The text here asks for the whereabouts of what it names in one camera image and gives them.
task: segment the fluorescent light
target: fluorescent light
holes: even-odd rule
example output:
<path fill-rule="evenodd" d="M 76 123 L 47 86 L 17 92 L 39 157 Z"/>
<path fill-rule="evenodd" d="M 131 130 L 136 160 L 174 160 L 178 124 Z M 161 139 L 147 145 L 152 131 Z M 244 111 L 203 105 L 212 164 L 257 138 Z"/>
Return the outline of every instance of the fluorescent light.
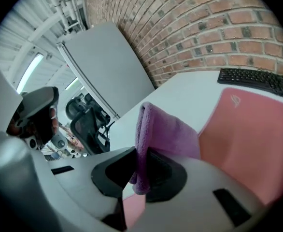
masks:
<path fill-rule="evenodd" d="M 68 85 L 68 86 L 65 88 L 65 90 L 68 90 L 70 87 L 72 87 L 73 84 L 77 82 L 77 80 L 78 80 L 78 78 L 75 78 L 74 81 L 72 81 L 72 82 L 70 83 L 70 85 Z"/>
<path fill-rule="evenodd" d="M 26 72 L 21 78 L 21 81 L 17 87 L 17 93 L 20 94 L 21 91 L 24 89 L 28 79 L 30 78 L 32 72 L 35 70 L 35 68 L 39 65 L 40 61 L 44 58 L 42 54 L 38 54 L 35 56 L 34 60 L 30 63 L 29 67 L 27 68 Z"/>

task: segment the pink surface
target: pink surface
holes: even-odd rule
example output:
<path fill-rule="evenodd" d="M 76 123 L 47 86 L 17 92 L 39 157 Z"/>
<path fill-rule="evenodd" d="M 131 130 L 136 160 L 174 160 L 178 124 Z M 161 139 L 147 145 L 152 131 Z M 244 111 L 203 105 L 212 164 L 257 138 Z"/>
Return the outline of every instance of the pink surface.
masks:
<path fill-rule="evenodd" d="M 130 229 L 143 213 L 146 206 L 146 195 L 134 194 L 123 200 L 127 228 Z"/>
<path fill-rule="evenodd" d="M 283 193 L 283 103 L 226 88 L 199 136 L 201 159 L 268 204 Z"/>

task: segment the white tabletop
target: white tabletop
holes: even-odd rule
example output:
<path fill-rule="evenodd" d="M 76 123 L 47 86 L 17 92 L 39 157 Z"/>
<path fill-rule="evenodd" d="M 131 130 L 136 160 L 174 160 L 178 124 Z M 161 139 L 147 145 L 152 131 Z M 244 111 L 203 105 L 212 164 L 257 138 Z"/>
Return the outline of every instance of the white tabletop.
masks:
<path fill-rule="evenodd" d="M 283 103 L 283 97 L 269 92 L 219 84 L 217 83 L 218 75 L 219 71 L 187 72 L 175 75 L 111 126 L 110 150 L 134 146 L 139 108 L 143 102 L 151 102 L 165 112 L 178 117 L 198 133 L 206 124 L 221 92 L 226 87 L 247 90 Z M 133 193 L 131 185 L 127 185 L 123 196 L 126 198 Z"/>

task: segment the purple microfiber cloth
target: purple microfiber cloth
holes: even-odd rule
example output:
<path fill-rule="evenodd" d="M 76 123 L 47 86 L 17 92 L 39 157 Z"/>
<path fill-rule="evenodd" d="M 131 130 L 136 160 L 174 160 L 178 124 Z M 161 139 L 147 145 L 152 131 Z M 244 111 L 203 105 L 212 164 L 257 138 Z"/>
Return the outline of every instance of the purple microfiber cloth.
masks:
<path fill-rule="evenodd" d="M 150 191 L 146 158 L 148 148 L 166 150 L 181 156 L 200 159 L 198 134 L 175 116 L 165 113 L 149 102 L 140 108 L 136 126 L 135 147 L 137 167 L 130 179 L 136 194 Z"/>

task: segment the logo on mouse pad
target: logo on mouse pad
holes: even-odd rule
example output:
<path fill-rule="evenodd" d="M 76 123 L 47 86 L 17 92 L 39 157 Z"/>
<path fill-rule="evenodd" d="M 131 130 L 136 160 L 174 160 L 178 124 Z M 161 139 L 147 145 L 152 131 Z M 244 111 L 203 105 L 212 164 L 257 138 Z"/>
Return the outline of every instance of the logo on mouse pad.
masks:
<path fill-rule="evenodd" d="M 235 108 L 238 107 L 241 101 L 240 98 L 237 95 L 231 95 L 230 98 L 234 102 Z"/>

